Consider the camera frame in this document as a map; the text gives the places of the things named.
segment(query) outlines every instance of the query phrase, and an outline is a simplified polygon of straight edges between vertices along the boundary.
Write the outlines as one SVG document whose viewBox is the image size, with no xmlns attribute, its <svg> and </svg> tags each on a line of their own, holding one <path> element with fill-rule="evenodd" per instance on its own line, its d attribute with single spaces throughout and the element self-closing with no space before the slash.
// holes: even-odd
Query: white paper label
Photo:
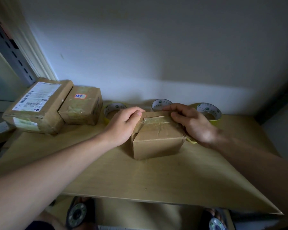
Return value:
<svg viewBox="0 0 288 230">
<path fill-rule="evenodd" d="M 86 94 L 83 93 L 77 93 L 74 98 L 80 98 L 80 99 L 85 99 L 86 98 Z"/>
<path fill-rule="evenodd" d="M 8 130 L 9 130 L 9 127 L 8 127 L 8 124 L 5 121 L 0 123 L 0 133 L 8 131 Z"/>
<path fill-rule="evenodd" d="M 60 85 L 39 81 L 12 110 L 39 112 Z"/>
<path fill-rule="evenodd" d="M 23 119 L 18 119 L 15 117 L 13 117 L 13 120 L 16 127 L 24 128 L 30 131 L 40 131 L 40 129 L 37 126 L 37 123 Z"/>
</svg>

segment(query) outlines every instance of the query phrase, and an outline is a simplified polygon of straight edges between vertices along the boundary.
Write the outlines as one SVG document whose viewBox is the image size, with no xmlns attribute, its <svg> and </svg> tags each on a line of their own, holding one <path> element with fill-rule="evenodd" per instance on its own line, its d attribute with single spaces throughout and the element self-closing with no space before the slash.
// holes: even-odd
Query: hand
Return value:
<svg viewBox="0 0 288 230">
<path fill-rule="evenodd" d="M 162 110 L 173 110 L 171 113 L 172 119 L 184 125 L 190 136 L 204 147 L 210 147 L 220 131 L 217 127 L 211 125 L 202 113 L 190 106 L 174 103 L 165 106 Z"/>
<path fill-rule="evenodd" d="M 120 109 L 110 123 L 106 126 L 102 134 L 109 140 L 112 147 L 117 147 L 127 141 L 131 136 L 135 125 L 140 120 L 142 112 L 145 110 L 139 107 Z"/>
</svg>

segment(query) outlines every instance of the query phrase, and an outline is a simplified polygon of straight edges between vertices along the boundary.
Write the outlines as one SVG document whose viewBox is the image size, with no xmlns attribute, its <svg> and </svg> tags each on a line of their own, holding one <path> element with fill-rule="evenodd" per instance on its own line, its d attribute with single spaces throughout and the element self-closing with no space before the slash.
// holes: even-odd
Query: barcode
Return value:
<svg viewBox="0 0 288 230">
<path fill-rule="evenodd" d="M 20 101 L 20 103 L 24 103 L 25 100 L 26 100 L 26 99 L 30 96 L 30 94 L 32 94 L 32 93 L 33 93 L 33 91 L 28 92 L 27 95 Z"/>
<path fill-rule="evenodd" d="M 26 105 L 33 105 L 33 106 L 39 106 L 40 103 L 35 103 L 35 102 L 27 102 Z"/>
</svg>

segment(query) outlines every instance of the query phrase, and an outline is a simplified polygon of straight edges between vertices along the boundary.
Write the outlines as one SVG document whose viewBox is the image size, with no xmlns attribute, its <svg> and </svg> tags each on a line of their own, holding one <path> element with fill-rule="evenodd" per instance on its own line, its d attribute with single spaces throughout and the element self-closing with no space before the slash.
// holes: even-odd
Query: person's right arm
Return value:
<svg viewBox="0 0 288 230">
<path fill-rule="evenodd" d="M 192 107 L 175 103 L 163 110 L 173 110 L 173 120 L 200 145 L 218 151 L 288 217 L 288 161 L 227 135 Z"/>
</svg>

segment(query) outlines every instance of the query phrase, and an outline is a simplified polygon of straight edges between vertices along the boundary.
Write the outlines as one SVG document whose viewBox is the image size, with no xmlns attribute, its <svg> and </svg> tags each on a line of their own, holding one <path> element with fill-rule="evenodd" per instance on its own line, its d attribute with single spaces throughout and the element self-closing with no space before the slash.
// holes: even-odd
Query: person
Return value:
<svg viewBox="0 0 288 230">
<path fill-rule="evenodd" d="M 228 135 L 198 111 L 175 103 L 164 107 L 196 141 L 218 151 L 288 217 L 288 161 Z M 143 109 L 120 110 L 91 139 L 0 177 L 0 229 L 24 229 L 85 168 L 129 139 Z"/>
</svg>

